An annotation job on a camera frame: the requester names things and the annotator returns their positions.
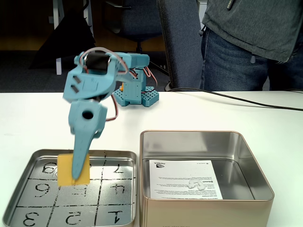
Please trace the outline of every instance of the table surface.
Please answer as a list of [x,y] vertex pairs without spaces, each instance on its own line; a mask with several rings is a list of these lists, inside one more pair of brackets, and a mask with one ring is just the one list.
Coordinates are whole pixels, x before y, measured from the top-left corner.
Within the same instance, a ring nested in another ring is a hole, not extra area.
[[[256,102],[303,108],[299,92],[224,92]],[[3,215],[32,153],[73,149],[70,104],[62,93],[0,94],[0,214]],[[102,102],[113,116],[111,99]],[[119,108],[91,149],[130,150],[139,156],[144,130],[220,130],[241,133],[275,192],[268,227],[303,225],[303,112],[269,109],[200,92],[160,93],[150,108]],[[135,221],[139,227],[139,214]]]

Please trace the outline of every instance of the yellow block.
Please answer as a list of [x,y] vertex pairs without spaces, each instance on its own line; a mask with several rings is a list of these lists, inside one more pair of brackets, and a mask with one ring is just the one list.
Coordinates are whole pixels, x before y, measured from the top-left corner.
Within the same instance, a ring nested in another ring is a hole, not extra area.
[[82,172],[77,180],[71,175],[72,154],[58,155],[58,186],[89,184],[89,155],[86,156]]

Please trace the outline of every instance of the jeans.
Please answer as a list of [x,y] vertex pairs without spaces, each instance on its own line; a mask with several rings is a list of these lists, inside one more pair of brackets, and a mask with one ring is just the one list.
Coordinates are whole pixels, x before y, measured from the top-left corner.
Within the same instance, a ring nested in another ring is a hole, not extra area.
[[267,77],[271,90],[303,89],[303,29],[292,56],[285,63],[253,56],[209,28],[203,34],[201,51],[204,90],[261,91]]

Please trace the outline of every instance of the tin lid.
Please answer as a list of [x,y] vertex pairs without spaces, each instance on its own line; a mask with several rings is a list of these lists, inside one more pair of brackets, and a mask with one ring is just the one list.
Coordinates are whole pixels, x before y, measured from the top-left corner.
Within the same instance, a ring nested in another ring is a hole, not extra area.
[[58,187],[57,156],[35,152],[5,211],[8,227],[130,226],[136,210],[136,154],[90,151],[90,184]]

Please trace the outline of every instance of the gray hoodie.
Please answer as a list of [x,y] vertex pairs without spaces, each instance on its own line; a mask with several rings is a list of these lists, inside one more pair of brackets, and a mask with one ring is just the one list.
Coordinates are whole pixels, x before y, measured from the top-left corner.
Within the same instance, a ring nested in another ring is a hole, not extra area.
[[255,55],[285,62],[302,20],[303,0],[208,0],[203,24]]

